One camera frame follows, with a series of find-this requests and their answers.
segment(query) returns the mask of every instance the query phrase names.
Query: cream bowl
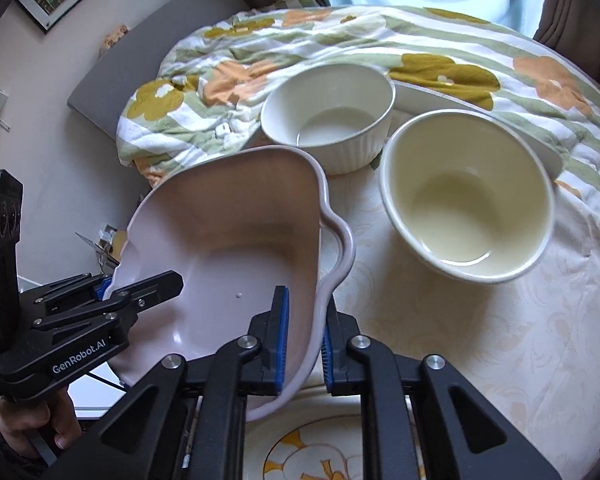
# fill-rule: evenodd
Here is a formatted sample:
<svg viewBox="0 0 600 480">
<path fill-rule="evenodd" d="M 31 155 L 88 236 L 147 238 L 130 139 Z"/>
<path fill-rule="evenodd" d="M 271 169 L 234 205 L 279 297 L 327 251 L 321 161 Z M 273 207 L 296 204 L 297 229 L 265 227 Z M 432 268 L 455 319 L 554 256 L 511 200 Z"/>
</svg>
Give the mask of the cream bowl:
<svg viewBox="0 0 600 480">
<path fill-rule="evenodd" d="M 270 140 L 312 155 L 326 174 L 366 166 L 384 147 L 394 83 L 358 64 L 315 66 L 267 97 L 260 115 Z"/>
<path fill-rule="evenodd" d="M 554 195 L 531 149 L 498 121 L 436 110 L 400 127 L 382 152 L 382 201 L 413 252 L 477 283 L 528 271 L 554 225 Z"/>
</svg>

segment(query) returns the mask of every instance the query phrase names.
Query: metal screw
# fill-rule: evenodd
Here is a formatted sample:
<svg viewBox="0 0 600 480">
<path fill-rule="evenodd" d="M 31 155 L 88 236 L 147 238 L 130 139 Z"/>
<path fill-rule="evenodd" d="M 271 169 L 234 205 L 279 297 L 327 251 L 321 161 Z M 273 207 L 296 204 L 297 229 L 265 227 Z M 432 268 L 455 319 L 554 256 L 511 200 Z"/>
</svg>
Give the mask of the metal screw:
<svg viewBox="0 0 600 480">
<path fill-rule="evenodd" d="M 446 365 L 445 358 L 442 355 L 430 355 L 425 362 L 432 370 L 440 370 L 440 368 L 444 368 Z"/>
<path fill-rule="evenodd" d="M 162 358 L 162 366 L 167 370 L 175 370 L 182 364 L 182 357 L 178 354 L 169 354 Z"/>
<path fill-rule="evenodd" d="M 369 348 L 371 346 L 371 339 L 366 335 L 355 335 L 351 338 L 351 345 L 356 348 Z"/>
<path fill-rule="evenodd" d="M 258 344 L 258 339 L 253 335 L 243 335 L 240 339 L 238 339 L 238 346 L 240 348 L 244 348 L 245 350 L 249 350 Z"/>
</svg>

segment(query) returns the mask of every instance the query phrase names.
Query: floral tablecloth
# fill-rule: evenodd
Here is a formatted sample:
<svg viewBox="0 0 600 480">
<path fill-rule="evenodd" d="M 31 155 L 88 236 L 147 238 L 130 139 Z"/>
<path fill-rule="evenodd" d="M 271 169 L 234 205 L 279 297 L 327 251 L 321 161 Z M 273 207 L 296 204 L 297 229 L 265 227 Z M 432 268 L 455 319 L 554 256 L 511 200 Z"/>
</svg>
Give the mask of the floral tablecloth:
<svg viewBox="0 0 600 480">
<path fill-rule="evenodd" d="M 118 152 L 157 185 L 240 149 L 269 92 L 309 66 L 370 64 L 505 118 L 564 160 L 561 184 L 600 215 L 600 88 L 508 28 L 439 9 L 281 0 L 187 36 L 131 97 Z"/>
</svg>

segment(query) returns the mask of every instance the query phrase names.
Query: human hand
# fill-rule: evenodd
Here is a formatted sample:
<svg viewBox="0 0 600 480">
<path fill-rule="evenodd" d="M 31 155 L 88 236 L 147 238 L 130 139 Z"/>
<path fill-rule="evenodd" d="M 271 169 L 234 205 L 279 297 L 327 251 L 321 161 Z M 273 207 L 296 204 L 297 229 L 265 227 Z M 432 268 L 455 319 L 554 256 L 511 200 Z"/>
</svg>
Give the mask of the human hand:
<svg viewBox="0 0 600 480">
<path fill-rule="evenodd" d="M 37 430 L 51 421 L 56 430 L 56 446 L 66 449 L 82 434 L 75 416 L 74 403 L 66 388 L 56 392 L 56 399 L 35 407 L 21 406 L 6 397 L 0 397 L 0 433 L 11 449 L 21 456 L 37 458 L 38 452 L 24 435 L 26 430 Z"/>
</svg>

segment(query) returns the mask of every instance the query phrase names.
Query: orange flower pattern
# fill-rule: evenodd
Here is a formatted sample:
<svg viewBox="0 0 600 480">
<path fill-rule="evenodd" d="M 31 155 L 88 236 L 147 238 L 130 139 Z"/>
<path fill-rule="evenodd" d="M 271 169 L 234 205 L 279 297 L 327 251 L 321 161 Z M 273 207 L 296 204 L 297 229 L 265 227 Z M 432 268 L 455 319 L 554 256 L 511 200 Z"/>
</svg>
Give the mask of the orange flower pattern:
<svg viewBox="0 0 600 480">
<path fill-rule="evenodd" d="M 319 10 L 288 10 L 285 19 L 282 21 L 282 27 L 297 27 L 308 22 L 321 22 L 331 14 L 331 9 Z"/>
<path fill-rule="evenodd" d="M 569 193 L 571 193 L 573 196 L 577 196 L 579 199 L 582 200 L 582 193 L 579 192 L 577 189 L 575 189 L 574 187 L 569 186 L 569 184 L 567 184 L 566 182 L 563 182 L 561 180 L 554 180 L 554 182 L 560 186 L 563 187 L 564 189 L 566 189 Z"/>
<path fill-rule="evenodd" d="M 322 466 L 322 469 L 324 469 L 325 478 L 318 478 L 302 473 L 300 480 L 349 480 L 342 471 L 334 472 L 331 469 L 331 460 L 320 460 L 320 465 Z"/>
<path fill-rule="evenodd" d="M 270 61 L 257 61 L 250 67 L 227 60 L 220 62 L 206 83 L 202 97 L 209 105 L 238 104 L 262 90 L 267 83 L 267 74 L 273 72 L 276 65 Z"/>
<path fill-rule="evenodd" d="M 586 116 L 591 115 L 591 106 L 578 90 L 578 82 L 571 73 L 554 58 L 516 57 L 513 68 L 536 82 L 538 97 L 563 110 L 577 108 Z"/>
<path fill-rule="evenodd" d="M 149 181 L 151 187 L 156 187 L 160 184 L 165 177 L 165 174 L 161 170 L 156 170 L 152 167 L 149 161 L 145 157 L 137 157 L 134 159 L 134 164 L 138 171 Z"/>
</svg>

